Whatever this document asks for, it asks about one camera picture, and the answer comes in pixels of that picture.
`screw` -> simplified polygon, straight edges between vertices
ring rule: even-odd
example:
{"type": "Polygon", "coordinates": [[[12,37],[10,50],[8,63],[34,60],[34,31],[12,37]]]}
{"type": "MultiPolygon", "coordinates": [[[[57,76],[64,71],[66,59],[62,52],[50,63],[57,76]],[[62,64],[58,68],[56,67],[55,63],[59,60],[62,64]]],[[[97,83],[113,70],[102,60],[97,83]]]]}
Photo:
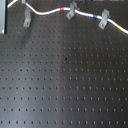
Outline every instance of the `screw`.
{"type": "Polygon", "coordinates": [[[26,22],[26,25],[28,25],[29,24],[29,22],[26,22]]]}

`white tubing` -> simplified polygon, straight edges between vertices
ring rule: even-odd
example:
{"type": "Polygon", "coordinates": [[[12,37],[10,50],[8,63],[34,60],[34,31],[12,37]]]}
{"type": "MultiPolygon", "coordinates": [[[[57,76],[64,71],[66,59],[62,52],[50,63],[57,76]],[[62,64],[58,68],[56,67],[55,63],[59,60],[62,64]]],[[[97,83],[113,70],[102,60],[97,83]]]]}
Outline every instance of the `white tubing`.
{"type": "MultiPolygon", "coordinates": [[[[26,3],[26,5],[33,11],[35,12],[37,15],[48,15],[48,14],[51,14],[51,13],[54,13],[54,12],[58,12],[60,11],[60,8],[57,8],[57,9],[54,9],[52,11],[49,11],[49,12],[37,12],[33,7],[31,7],[28,3],[26,3]]],[[[66,11],[69,11],[70,8],[67,8],[67,7],[64,7],[63,10],[66,10],[66,11]]],[[[78,10],[75,10],[75,12],[79,15],[82,15],[82,16],[87,16],[87,17],[93,17],[93,14],[89,14],[89,13],[84,13],[84,12],[80,12],[78,10]]],[[[122,32],[128,34],[128,31],[124,28],[122,28],[121,26],[119,26],[117,23],[115,23],[113,20],[111,19],[108,19],[108,22],[110,22],[111,24],[113,24],[114,26],[116,26],[117,28],[119,28],[122,32]]]]}
{"type": "Polygon", "coordinates": [[[36,11],[34,8],[32,8],[28,3],[26,3],[26,5],[27,5],[33,12],[35,12],[35,14],[37,14],[37,15],[48,15],[48,14],[51,14],[51,13],[60,11],[60,8],[57,8],[57,9],[54,9],[54,10],[49,11],[49,12],[37,12],[37,11],[36,11]]]}
{"type": "MultiPolygon", "coordinates": [[[[115,23],[113,20],[111,20],[111,19],[108,19],[108,21],[111,23],[111,24],[113,24],[114,26],[116,26],[117,27],[117,23],[115,23]]],[[[124,32],[124,33],[126,33],[126,34],[128,34],[128,31],[126,30],[126,29],[124,29],[124,28],[122,28],[121,26],[119,26],[119,29],[122,31],[122,32],[124,32]]]]}
{"type": "Polygon", "coordinates": [[[93,17],[93,14],[80,12],[80,11],[78,11],[78,10],[75,10],[75,12],[76,12],[77,14],[79,14],[79,15],[82,15],[82,16],[93,17]]]}
{"type": "Polygon", "coordinates": [[[10,8],[15,2],[17,2],[18,0],[13,0],[10,4],[8,4],[8,8],[10,8]]]}

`clamp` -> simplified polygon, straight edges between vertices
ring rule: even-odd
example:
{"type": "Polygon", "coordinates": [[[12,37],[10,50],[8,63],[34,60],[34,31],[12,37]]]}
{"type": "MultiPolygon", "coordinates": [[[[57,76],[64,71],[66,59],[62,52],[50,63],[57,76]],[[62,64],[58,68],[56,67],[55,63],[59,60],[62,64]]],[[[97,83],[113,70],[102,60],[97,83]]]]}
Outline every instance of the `clamp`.
{"type": "Polygon", "coordinates": [[[30,23],[31,23],[31,14],[32,14],[32,11],[26,7],[26,10],[25,10],[25,21],[24,21],[24,27],[29,27],[30,26],[30,23]]]}
{"type": "Polygon", "coordinates": [[[70,12],[66,15],[66,17],[70,20],[74,15],[75,15],[75,9],[77,8],[77,3],[76,2],[72,2],[70,4],[70,12]]]}
{"type": "Polygon", "coordinates": [[[102,20],[99,23],[99,27],[101,29],[104,29],[107,25],[108,18],[110,18],[109,11],[107,9],[104,9],[104,11],[102,12],[102,20]]]}

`wire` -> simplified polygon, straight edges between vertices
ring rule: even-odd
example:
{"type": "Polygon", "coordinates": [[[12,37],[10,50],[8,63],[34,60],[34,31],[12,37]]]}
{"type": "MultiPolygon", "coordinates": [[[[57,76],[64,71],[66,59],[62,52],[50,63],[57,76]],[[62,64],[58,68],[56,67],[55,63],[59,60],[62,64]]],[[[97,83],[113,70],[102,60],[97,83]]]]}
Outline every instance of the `wire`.
{"type": "Polygon", "coordinates": [[[10,4],[8,4],[8,8],[10,8],[14,3],[16,3],[18,0],[13,0],[10,4]]]}
{"type": "MultiPolygon", "coordinates": [[[[8,8],[11,7],[15,2],[17,2],[18,0],[13,0],[10,4],[8,4],[8,8]]],[[[65,11],[70,11],[70,8],[67,8],[67,7],[64,7],[64,8],[57,8],[57,9],[54,9],[52,11],[48,11],[48,12],[38,12],[36,11],[32,6],[30,6],[28,3],[26,3],[26,5],[37,15],[49,15],[49,14],[52,14],[52,13],[55,13],[55,12],[58,12],[58,11],[62,11],[62,10],[65,10],[65,11]]],[[[82,15],[82,16],[87,16],[87,17],[93,17],[93,18],[96,18],[96,19],[102,19],[101,16],[98,16],[98,15],[93,15],[93,14],[90,14],[90,13],[84,13],[84,12],[80,12],[78,10],[75,10],[75,12],[79,15],[82,15]]],[[[115,27],[117,27],[118,29],[120,29],[122,32],[128,34],[128,30],[122,28],[121,26],[119,26],[116,22],[114,22],[113,20],[111,19],[108,19],[108,22],[110,22],[111,24],[113,24],[115,27]]]]}

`bracket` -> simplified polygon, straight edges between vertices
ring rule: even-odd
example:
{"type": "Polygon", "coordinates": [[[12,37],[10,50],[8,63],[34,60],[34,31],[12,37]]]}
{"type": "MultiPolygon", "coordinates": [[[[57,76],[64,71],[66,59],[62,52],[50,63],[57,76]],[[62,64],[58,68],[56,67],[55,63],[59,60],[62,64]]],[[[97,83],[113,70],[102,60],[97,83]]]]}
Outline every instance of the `bracket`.
{"type": "Polygon", "coordinates": [[[31,23],[31,13],[32,11],[26,7],[26,10],[25,10],[25,22],[24,22],[24,27],[29,27],[30,26],[30,23],[31,23]]]}
{"type": "Polygon", "coordinates": [[[109,11],[107,9],[104,9],[104,11],[102,12],[102,20],[99,23],[99,27],[101,29],[104,29],[107,25],[108,18],[110,18],[109,11]]]}
{"type": "Polygon", "coordinates": [[[70,12],[66,15],[66,17],[70,20],[75,15],[75,9],[77,9],[77,3],[72,2],[70,4],[70,12]]]}

